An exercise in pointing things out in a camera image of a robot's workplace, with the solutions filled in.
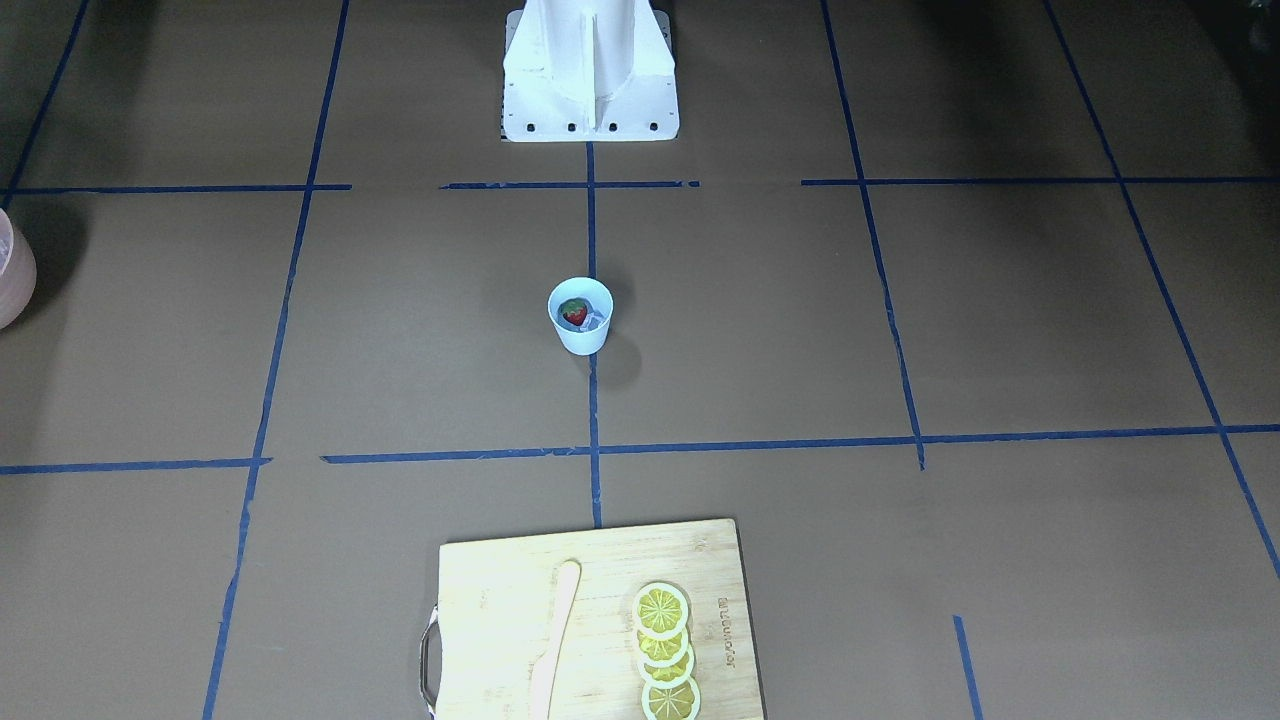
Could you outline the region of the clear ice cube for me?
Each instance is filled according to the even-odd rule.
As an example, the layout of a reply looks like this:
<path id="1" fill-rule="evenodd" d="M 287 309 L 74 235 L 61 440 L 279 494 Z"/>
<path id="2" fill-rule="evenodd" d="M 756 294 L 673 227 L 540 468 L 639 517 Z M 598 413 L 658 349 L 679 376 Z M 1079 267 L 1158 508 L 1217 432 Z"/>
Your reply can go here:
<path id="1" fill-rule="evenodd" d="M 579 332 L 581 333 L 595 332 L 596 329 L 600 329 L 608 320 L 609 318 L 603 313 L 589 311 L 582 319 L 582 324 L 579 325 Z"/>

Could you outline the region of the wooden cutting board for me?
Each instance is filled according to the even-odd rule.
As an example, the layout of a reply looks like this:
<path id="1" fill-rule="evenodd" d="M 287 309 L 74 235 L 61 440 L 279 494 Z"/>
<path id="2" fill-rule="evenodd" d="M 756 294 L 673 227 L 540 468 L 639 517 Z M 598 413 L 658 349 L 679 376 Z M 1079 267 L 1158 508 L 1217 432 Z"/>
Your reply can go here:
<path id="1" fill-rule="evenodd" d="M 582 573 L 549 719 L 645 719 L 630 605 L 650 582 L 687 596 L 698 719 L 765 716 L 739 529 L 710 519 L 442 546 L 420 650 L 430 719 L 529 719 L 556 571 L 571 559 Z"/>

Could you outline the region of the light blue cup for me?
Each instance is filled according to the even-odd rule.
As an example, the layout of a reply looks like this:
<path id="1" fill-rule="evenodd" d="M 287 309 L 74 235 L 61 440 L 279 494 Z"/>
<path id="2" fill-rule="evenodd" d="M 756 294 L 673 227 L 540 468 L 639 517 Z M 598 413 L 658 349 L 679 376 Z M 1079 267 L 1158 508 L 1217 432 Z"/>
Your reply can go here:
<path id="1" fill-rule="evenodd" d="M 602 282 L 572 277 L 553 288 L 547 311 L 564 348 L 577 356 L 590 356 L 607 341 L 614 299 Z"/>

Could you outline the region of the pink bowl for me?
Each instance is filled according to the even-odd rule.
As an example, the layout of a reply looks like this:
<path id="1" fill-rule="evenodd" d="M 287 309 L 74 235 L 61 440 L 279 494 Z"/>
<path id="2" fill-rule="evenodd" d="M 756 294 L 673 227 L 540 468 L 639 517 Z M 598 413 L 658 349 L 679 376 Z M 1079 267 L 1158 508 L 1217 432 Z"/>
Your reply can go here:
<path id="1" fill-rule="evenodd" d="M 29 241 L 1 210 L 1 329 L 28 307 L 37 283 L 37 265 Z"/>

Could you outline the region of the red strawberry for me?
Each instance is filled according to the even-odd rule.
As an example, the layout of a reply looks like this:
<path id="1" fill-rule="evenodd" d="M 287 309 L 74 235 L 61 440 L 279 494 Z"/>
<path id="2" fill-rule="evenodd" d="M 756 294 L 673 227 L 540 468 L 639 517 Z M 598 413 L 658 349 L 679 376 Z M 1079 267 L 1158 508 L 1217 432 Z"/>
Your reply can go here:
<path id="1" fill-rule="evenodd" d="M 586 299 L 567 299 L 557 309 L 559 319 L 568 327 L 577 329 L 582 319 L 593 306 Z"/>

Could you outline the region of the white mounting post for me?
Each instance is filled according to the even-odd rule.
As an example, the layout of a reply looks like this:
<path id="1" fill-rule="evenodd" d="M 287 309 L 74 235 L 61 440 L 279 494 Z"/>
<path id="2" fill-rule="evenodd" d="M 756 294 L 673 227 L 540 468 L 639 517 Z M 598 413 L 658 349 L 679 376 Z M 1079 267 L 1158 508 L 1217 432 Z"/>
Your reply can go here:
<path id="1" fill-rule="evenodd" d="M 649 1 L 526 1 L 506 17 L 502 65 L 504 141 L 678 136 L 671 20 Z"/>

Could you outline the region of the yellow plastic knife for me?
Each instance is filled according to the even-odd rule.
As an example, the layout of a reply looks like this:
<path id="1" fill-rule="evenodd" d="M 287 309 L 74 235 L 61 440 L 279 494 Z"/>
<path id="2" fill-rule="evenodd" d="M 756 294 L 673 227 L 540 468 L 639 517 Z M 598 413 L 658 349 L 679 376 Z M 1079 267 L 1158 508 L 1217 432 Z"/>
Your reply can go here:
<path id="1" fill-rule="evenodd" d="M 556 571 L 547 646 L 544 652 L 534 661 L 530 671 L 529 719 L 550 717 L 550 703 L 556 688 L 561 651 L 581 573 L 581 565 L 572 559 L 563 561 Z"/>

